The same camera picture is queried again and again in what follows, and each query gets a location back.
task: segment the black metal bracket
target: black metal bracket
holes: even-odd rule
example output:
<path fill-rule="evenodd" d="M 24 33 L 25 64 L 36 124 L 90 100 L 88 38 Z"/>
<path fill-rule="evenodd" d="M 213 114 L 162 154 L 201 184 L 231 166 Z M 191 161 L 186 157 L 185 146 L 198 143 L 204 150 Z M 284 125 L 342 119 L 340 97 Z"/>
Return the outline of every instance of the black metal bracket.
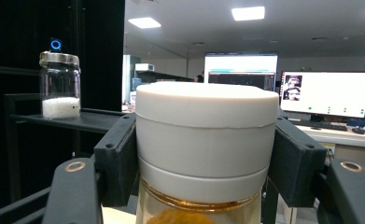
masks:
<path fill-rule="evenodd" d="M 294 125 L 277 120 L 264 224 L 275 221 L 278 194 L 292 207 L 312 207 L 318 198 L 320 223 L 365 223 L 365 165 L 337 159 L 328 167 L 326 153 Z M 0 223 L 102 223 L 100 202 L 126 205 L 137 172 L 135 115 L 130 114 L 107 132 L 93 157 L 61 164 L 51 189 L 0 209 Z"/>

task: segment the ceiling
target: ceiling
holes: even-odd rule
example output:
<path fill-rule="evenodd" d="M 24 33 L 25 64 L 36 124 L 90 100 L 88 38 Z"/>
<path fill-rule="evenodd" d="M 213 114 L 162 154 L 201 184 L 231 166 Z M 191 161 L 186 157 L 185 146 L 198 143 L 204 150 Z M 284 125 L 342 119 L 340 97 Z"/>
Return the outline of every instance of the ceiling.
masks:
<path fill-rule="evenodd" d="M 265 6 L 260 21 L 235 21 L 232 8 Z M 160 28 L 128 19 L 152 17 Z M 155 49 L 186 59 L 206 52 L 276 51 L 279 57 L 365 56 L 365 0 L 126 0 L 125 53 Z"/>

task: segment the jar with white powder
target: jar with white powder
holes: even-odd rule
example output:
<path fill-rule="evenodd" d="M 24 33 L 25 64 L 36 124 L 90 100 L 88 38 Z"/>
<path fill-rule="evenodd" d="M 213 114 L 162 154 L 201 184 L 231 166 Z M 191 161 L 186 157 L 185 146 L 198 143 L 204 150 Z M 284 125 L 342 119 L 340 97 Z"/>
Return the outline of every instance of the jar with white powder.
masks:
<path fill-rule="evenodd" d="M 40 54 L 40 93 L 45 119 L 80 116 L 80 68 L 75 55 L 44 51 Z"/>

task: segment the computer monitor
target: computer monitor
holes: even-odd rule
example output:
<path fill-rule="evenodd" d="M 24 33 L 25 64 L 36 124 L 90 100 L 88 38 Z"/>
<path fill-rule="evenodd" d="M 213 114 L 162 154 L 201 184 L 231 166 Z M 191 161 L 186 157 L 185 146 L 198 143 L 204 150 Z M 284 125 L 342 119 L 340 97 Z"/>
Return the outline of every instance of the computer monitor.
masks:
<path fill-rule="evenodd" d="M 312 118 L 365 117 L 365 72 L 288 72 L 281 75 L 280 107 Z"/>
<path fill-rule="evenodd" d="M 205 53 L 204 82 L 256 86 L 274 91 L 276 53 Z"/>

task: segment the bolt hole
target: bolt hole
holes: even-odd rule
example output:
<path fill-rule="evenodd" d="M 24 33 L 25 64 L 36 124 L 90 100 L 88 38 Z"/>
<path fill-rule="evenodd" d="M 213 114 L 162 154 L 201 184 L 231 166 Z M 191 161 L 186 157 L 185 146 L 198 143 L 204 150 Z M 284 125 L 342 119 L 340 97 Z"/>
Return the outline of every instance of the bolt hole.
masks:
<path fill-rule="evenodd" d="M 341 165 L 344 169 L 352 172 L 363 172 L 363 168 L 359 164 L 353 163 L 351 161 L 343 161 L 341 162 Z"/>
<path fill-rule="evenodd" d="M 75 172 L 75 171 L 79 171 L 79 170 L 83 169 L 83 167 L 85 167 L 85 166 L 86 166 L 85 162 L 75 161 L 75 162 L 72 162 L 72 163 L 68 164 L 65 167 L 65 171 L 66 172 Z"/>

